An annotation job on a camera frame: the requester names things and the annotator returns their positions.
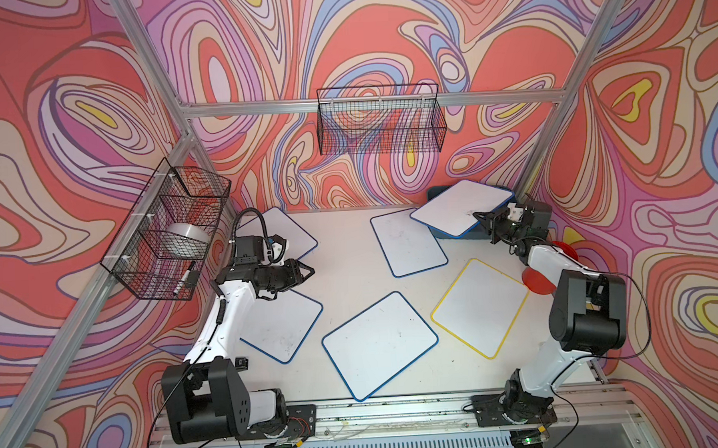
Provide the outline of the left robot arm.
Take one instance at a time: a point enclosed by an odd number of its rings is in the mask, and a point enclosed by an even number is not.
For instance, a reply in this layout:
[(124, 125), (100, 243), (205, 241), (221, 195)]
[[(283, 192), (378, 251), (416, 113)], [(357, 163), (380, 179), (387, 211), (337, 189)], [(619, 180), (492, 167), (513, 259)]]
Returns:
[(213, 280), (215, 298), (200, 336), (184, 361), (162, 375), (164, 403), (172, 440), (204, 448), (214, 440), (286, 435), (291, 419), (277, 388), (250, 391), (235, 354), (244, 321), (258, 300), (273, 302), (306, 282), (315, 270), (285, 256), (287, 241), (261, 224), (258, 236), (231, 234), (230, 261)]

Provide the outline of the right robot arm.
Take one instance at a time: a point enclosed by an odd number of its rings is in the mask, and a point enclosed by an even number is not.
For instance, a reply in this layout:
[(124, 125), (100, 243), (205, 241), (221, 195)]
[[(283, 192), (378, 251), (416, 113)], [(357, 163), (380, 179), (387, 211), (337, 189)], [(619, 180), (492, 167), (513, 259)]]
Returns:
[(532, 200), (473, 214), (493, 244), (508, 245), (527, 269), (554, 287), (550, 340), (535, 360), (512, 373), (503, 393), (471, 400), (477, 413), (499, 411), (499, 418), (512, 425), (545, 416), (575, 370), (621, 350), (628, 334), (628, 288), (636, 282), (627, 274), (591, 269), (549, 241), (551, 215), (548, 205)]

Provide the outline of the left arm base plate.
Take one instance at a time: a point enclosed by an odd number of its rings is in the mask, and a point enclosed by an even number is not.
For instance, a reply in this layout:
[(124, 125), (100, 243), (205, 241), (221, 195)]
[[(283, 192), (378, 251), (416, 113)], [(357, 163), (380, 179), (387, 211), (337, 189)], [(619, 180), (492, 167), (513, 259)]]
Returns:
[(287, 406), (283, 415), (267, 422), (255, 424), (239, 439), (241, 441), (270, 440), (272, 442), (307, 440), (316, 434), (315, 420), (317, 420), (315, 404)]

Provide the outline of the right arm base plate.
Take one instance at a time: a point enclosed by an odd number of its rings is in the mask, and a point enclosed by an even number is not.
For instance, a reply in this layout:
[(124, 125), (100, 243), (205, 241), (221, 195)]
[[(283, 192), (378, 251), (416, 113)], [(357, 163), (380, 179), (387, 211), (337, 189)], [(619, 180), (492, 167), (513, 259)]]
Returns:
[(463, 410), (475, 415), (479, 427), (552, 425), (558, 421), (553, 401), (553, 398), (535, 398), (529, 394), (474, 395)]

